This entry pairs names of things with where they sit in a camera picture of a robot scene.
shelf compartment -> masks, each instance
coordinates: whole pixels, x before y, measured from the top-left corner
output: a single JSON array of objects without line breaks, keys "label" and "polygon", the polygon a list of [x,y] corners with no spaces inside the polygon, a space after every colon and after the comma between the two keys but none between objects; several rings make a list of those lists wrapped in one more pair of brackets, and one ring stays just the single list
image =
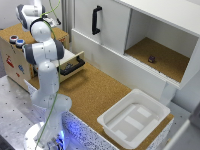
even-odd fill
[{"label": "shelf compartment", "polygon": [[[126,50],[125,53],[178,82],[181,82],[190,61],[190,58],[147,37]],[[155,57],[154,63],[148,62],[150,56]]]}]

wooden work surface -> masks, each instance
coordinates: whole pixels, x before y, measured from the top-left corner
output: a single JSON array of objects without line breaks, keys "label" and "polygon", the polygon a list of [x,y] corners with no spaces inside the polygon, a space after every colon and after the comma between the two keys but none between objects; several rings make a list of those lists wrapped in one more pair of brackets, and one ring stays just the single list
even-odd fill
[{"label": "wooden work surface", "polygon": [[[56,35],[56,39],[59,40],[64,36],[68,36],[68,34],[62,31],[59,28],[53,28],[53,31]],[[22,24],[16,24],[9,28],[0,31],[0,37],[9,43],[10,36],[17,35],[19,39],[25,40],[26,44],[34,44],[36,43],[35,39],[32,37],[30,32],[24,32],[22,29]]]},{"label": "wooden work surface", "polygon": [[[37,77],[29,82],[39,88]],[[123,148],[105,134],[97,118],[129,92],[131,89],[88,63],[82,71],[63,81],[59,89],[59,93],[72,99],[70,111],[120,150]],[[173,115],[167,116],[136,150],[145,150],[172,119]]]},{"label": "wooden work surface", "polygon": [[[142,41],[126,50],[125,53],[178,82],[181,82],[190,61],[188,57],[149,38],[144,38]],[[148,62],[151,55],[156,58],[155,63]]]}]

